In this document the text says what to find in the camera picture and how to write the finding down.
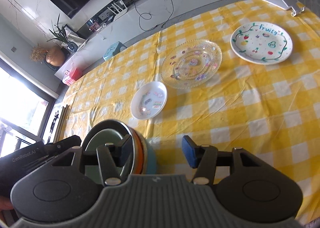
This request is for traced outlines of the person left hand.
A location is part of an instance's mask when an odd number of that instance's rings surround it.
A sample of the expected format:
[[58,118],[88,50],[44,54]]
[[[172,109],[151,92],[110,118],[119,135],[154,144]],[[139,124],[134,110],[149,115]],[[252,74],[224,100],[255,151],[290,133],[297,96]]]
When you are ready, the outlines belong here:
[[14,207],[9,198],[0,196],[0,211],[12,210]]

